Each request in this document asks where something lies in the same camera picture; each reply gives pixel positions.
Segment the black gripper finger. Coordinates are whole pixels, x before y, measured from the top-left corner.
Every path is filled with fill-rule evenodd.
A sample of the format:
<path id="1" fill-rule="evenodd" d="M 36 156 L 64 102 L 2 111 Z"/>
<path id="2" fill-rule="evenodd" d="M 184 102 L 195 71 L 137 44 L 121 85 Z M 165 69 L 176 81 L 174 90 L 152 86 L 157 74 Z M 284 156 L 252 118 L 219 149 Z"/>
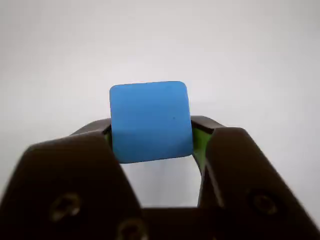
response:
<path id="1" fill-rule="evenodd" d="M 241 127 L 191 117 L 202 183 L 198 206 L 213 207 L 218 240 L 317 240 L 320 231 Z"/>
<path id="2" fill-rule="evenodd" d="M 111 148 L 111 120 L 31 145 L 0 204 L 3 240 L 146 240 L 141 206 Z"/>

